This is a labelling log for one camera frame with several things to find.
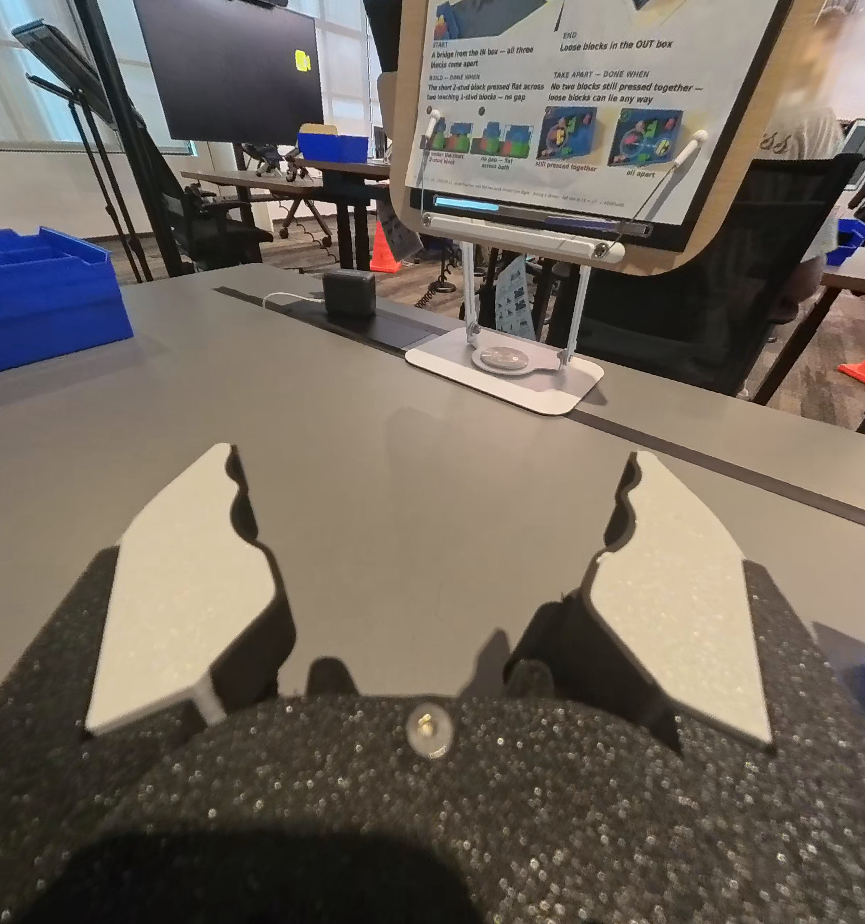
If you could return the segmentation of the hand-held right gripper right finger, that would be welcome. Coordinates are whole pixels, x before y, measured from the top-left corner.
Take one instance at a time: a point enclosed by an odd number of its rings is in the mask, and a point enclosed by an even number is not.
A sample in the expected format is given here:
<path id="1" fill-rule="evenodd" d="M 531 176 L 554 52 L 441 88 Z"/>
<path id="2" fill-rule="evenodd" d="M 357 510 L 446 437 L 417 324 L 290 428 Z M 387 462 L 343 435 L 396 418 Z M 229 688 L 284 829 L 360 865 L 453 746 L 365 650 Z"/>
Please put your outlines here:
<path id="1" fill-rule="evenodd" d="M 773 745 L 746 559 L 651 453 L 632 453 L 604 547 L 580 586 L 533 615 L 504 692 L 611 713 L 679 750 L 677 719 Z"/>

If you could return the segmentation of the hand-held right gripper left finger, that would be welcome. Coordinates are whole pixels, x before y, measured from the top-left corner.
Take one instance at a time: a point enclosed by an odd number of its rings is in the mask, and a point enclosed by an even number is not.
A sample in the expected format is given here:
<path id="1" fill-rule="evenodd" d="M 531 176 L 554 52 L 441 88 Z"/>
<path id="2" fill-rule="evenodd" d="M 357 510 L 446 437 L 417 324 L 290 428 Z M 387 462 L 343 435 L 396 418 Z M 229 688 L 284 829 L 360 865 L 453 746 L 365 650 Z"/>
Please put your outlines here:
<path id="1" fill-rule="evenodd" d="M 90 734 L 180 705 L 211 726 L 277 697 L 297 630 L 236 445 L 213 445 L 162 488 L 117 552 Z"/>

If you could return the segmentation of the black mesh chair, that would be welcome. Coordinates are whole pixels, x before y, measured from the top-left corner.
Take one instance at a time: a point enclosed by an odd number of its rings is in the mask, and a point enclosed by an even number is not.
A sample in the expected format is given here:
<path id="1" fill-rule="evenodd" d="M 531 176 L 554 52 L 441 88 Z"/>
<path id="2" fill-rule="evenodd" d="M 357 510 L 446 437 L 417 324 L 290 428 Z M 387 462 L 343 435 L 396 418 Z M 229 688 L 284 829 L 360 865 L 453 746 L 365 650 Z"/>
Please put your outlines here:
<path id="1" fill-rule="evenodd" d="M 577 353 L 735 396 L 861 160 L 755 160 L 722 226 L 692 260 L 647 276 L 592 269 Z"/>

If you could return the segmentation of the black power adapter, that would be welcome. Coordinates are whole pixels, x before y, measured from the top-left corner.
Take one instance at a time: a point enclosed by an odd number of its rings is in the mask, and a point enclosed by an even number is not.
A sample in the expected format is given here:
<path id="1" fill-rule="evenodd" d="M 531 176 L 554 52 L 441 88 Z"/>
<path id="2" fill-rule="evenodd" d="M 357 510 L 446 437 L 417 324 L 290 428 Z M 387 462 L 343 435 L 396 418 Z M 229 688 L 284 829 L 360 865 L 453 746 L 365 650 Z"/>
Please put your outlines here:
<path id="1" fill-rule="evenodd" d="M 331 318 L 372 318 L 377 311 L 376 277 L 371 271 L 327 271 L 323 274 L 323 301 Z"/>

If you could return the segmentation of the printed paper sheet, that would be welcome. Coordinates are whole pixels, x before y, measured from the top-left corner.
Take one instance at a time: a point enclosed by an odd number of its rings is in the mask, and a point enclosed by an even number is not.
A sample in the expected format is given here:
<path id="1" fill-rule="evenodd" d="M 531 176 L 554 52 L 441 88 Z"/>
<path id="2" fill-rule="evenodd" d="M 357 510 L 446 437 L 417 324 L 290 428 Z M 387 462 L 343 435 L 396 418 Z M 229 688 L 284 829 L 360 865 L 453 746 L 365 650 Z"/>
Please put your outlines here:
<path id="1" fill-rule="evenodd" d="M 423 249 L 421 237 L 403 224 L 390 202 L 378 201 L 378 219 L 395 261 L 412 258 Z"/>
<path id="2" fill-rule="evenodd" d="M 537 340 L 529 300 L 527 258 L 518 255 L 496 276 L 495 329 L 527 340 Z"/>

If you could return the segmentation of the black office chair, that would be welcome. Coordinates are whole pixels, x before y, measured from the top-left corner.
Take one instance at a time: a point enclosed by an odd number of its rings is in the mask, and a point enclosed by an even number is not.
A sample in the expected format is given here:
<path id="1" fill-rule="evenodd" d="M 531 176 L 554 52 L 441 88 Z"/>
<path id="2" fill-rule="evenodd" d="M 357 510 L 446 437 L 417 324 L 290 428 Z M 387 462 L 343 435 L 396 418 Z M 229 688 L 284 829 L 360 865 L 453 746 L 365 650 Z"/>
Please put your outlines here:
<path id="1" fill-rule="evenodd" d="M 261 246 L 274 241 L 271 232 L 231 217 L 242 202 L 216 201 L 198 184 L 184 187 L 180 205 L 181 215 L 172 218 L 172 234 L 197 271 L 261 262 Z"/>

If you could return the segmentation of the small blue bin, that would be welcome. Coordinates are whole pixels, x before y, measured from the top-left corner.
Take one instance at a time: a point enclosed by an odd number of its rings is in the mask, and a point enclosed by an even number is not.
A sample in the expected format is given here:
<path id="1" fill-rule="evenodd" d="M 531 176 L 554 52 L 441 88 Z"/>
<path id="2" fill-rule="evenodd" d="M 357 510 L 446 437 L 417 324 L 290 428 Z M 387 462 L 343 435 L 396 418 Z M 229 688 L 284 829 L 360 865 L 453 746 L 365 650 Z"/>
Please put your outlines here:
<path id="1" fill-rule="evenodd" d="M 297 148 L 309 162 L 364 165 L 369 157 L 369 137 L 339 134 L 334 126 L 305 123 L 300 126 Z"/>
<path id="2" fill-rule="evenodd" d="M 839 267 L 865 244 L 865 222 L 854 217 L 839 218 L 837 246 L 827 255 L 827 264 Z"/>

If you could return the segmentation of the wooden top desk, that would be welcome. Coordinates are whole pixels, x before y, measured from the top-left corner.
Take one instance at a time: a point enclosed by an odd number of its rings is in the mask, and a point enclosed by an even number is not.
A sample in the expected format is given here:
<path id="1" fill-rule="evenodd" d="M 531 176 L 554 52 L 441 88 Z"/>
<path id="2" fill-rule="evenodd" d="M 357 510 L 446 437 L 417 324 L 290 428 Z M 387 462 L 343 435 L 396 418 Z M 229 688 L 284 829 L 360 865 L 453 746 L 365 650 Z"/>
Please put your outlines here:
<path id="1" fill-rule="evenodd" d="M 273 200 L 304 199 L 332 204 L 336 213 L 339 260 L 345 269 L 369 271 L 369 205 L 390 203 L 391 166 L 371 160 L 366 164 L 304 161 L 310 175 L 289 181 L 283 173 L 259 176 L 254 171 L 184 170 L 182 177 L 245 194 L 267 191 Z"/>

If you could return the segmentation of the black pole stand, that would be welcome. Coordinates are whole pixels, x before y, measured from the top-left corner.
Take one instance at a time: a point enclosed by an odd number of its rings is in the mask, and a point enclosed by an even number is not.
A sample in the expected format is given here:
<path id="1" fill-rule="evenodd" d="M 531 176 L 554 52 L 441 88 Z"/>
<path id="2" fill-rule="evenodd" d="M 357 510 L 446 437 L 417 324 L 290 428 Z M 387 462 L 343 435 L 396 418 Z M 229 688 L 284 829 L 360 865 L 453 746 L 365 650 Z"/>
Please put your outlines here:
<path id="1" fill-rule="evenodd" d="M 33 74 L 26 79 L 66 102 L 137 282 L 151 282 L 153 275 L 98 120 L 115 134 L 126 156 L 165 270 L 171 277 L 188 274 L 193 266 L 184 260 L 164 209 L 164 193 L 172 190 L 179 195 L 178 182 L 130 99 L 99 3 L 76 1 L 73 7 L 86 51 L 41 18 L 12 29 L 13 39 L 45 65 L 56 81 Z"/>

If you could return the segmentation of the large black monitor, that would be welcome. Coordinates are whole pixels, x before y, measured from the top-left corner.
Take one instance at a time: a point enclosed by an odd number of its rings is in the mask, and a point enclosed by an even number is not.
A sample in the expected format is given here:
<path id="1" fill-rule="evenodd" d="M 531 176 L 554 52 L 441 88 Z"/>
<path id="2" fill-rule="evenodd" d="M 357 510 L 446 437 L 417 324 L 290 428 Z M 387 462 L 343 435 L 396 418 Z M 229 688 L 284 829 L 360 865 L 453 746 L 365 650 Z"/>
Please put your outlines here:
<path id="1" fill-rule="evenodd" d="M 292 145 L 323 124 L 316 22 L 278 2 L 136 1 L 171 137 Z"/>

